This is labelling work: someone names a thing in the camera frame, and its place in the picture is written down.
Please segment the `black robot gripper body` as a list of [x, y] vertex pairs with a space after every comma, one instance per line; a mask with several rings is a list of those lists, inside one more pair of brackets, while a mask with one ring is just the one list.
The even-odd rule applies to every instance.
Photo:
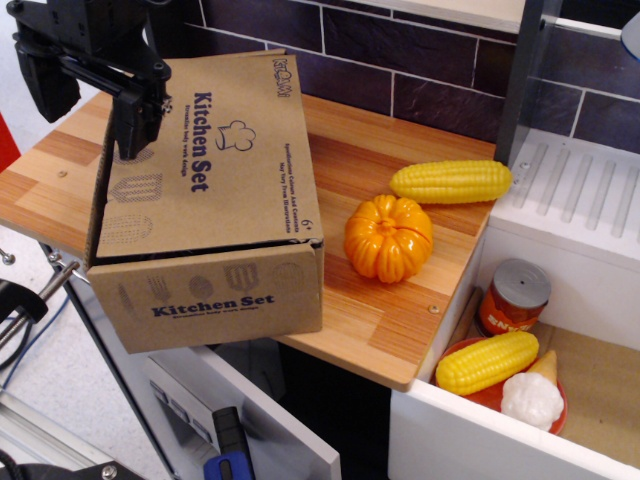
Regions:
[[114, 96], [164, 89], [171, 69], [144, 39], [165, 1], [10, 1], [13, 39], [60, 58], [64, 73]]

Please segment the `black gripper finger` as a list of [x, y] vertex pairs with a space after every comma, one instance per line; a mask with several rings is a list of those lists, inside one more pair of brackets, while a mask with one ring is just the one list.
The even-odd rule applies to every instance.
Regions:
[[59, 56], [25, 42], [17, 42], [15, 48], [23, 79], [42, 117], [54, 123], [68, 114], [81, 94], [78, 81], [63, 72]]
[[123, 90], [113, 98], [115, 139], [124, 160], [155, 142], [166, 111], [166, 91]]

